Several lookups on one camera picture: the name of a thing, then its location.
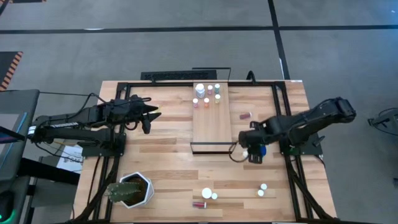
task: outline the wooden table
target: wooden table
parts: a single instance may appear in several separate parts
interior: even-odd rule
[[[100,97],[104,100],[113,99],[117,84],[117,81],[103,82]],[[308,102],[303,83],[286,81],[285,84],[292,113],[307,110]],[[234,141],[237,140],[240,131],[249,129],[251,120],[262,121],[275,115],[271,88],[230,86],[228,91]],[[120,203],[115,203],[111,222],[295,220],[285,162],[277,143],[267,147],[267,155],[261,165],[250,164],[247,161],[235,163],[225,154],[193,155],[190,149],[193,139],[192,87],[134,87],[131,94],[151,97],[152,101],[147,104],[159,106],[162,116],[152,122],[152,129],[148,135],[142,132],[141,125],[135,131],[126,132],[127,146],[120,159],[118,179],[139,171],[152,180],[155,195],[141,208],[128,210]],[[240,120],[239,115],[245,112],[251,112],[252,118]],[[241,149],[237,148],[234,152],[237,158],[240,157],[239,151]],[[314,156],[302,156],[302,160],[309,191],[325,211],[335,217],[323,165]],[[95,157],[84,161],[74,203],[76,215],[86,207],[95,162]],[[92,195],[98,186],[101,163],[102,159]],[[266,183],[268,189],[264,197],[257,197],[257,189],[262,183]],[[203,201],[201,190],[204,187],[216,192],[218,199],[205,200],[208,204],[207,209],[193,208],[192,202]],[[305,207],[299,190],[298,197],[301,214],[305,217]],[[106,197],[103,197],[100,218],[104,217],[105,206]]]

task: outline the gray floor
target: gray floor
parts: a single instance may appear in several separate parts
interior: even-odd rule
[[[396,1],[276,0],[275,8],[280,26],[398,24]],[[2,30],[271,24],[266,0],[48,0],[9,4],[0,17]],[[358,112],[353,123],[321,132],[338,216],[396,223],[398,140],[370,128],[366,119],[398,104],[398,30],[281,34],[290,76],[304,81],[310,105],[342,96]],[[232,67],[232,78],[253,70],[257,78],[282,79],[272,31],[0,35],[0,51],[24,52],[10,89],[97,93],[103,80],[212,66]],[[82,103],[79,97],[42,95],[36,113],[72,112]],[[25,151],[31,159],[43,155],[32,146]],[[34,223],[61,222],[69,214],[69,205],[45,208]]]

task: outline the succulent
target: succulent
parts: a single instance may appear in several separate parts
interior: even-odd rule
[[[138,192],[140,192],[139,183],[121,182],[109,184],[105,195],[108,196],[112,202],[120,202],[129,200]]]

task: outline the wooden board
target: wooden board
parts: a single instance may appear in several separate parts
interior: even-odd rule
[[[103,82],[100,96],[110,100],[115,96],[117,82]],[[302,83],[286,82],[293,113],[307,110],[308,103]],[[263,120],[275,115],[271,89],[268,87],[229,87],[231,135],[249,129],[251,120]],[[148,105],[160,107],[162,116],[152,123],[150,135],[139,126],[127,131],[125,155],[119,164],[118,178],[135,171],[142,172],[154,184],[155,194],[141,208],[126,209],[113,205],[111,222],[271,222],[293,221],[294,211],[284,158],[279,145],[271,144],[261,165],[232,162],[227,155],[198,155],[191,153],[193,139],[192,88],[134,87],[132,94],[152,97]],[[252,118],[240,120],[239,114],[250,111]],[[241,157],[237,147],[233,156]],[[308,189],[330,215],[335,209],[322,164],[313,156],[302,156]],[[76,216],[86,206],[96,158],[83,163],[75,197]],[[96,192],[100,167],[95,177]],[[261,183],[268,185],[265,197],[256,197]],[[206,200],[205,210],[192,208],[192,202],[204,201],[202,188],[209,187],[219,199]],[[300,196],[300,209],[305,214]],[[101,204],[104,216],[106,197]]]
[[[207,86],[216,83],[204,83]],[[207,94],[209,98],[209,107],[204,107],[203,99],[199,99],[199,105],[193,109],[193,142],[231,142],[231,119],[229,117],[229,97],[228,84],[220,84],[221,99],[215,103],[215,93]],[[196,97],[195,88],[193,89],[193,98]],[[193,145],[194,151],[228,151],[230,145]]]

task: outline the red object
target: red object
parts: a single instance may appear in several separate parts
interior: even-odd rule
[[[251,118],[251,113],[244,113],[244,114],[241,114],[241,115],[239,115],[239,118],[240,118],[240,119],[248,119],[248,118]]]
[[[192,206],[195,208],[206,208],[206,202],[193,202]]]

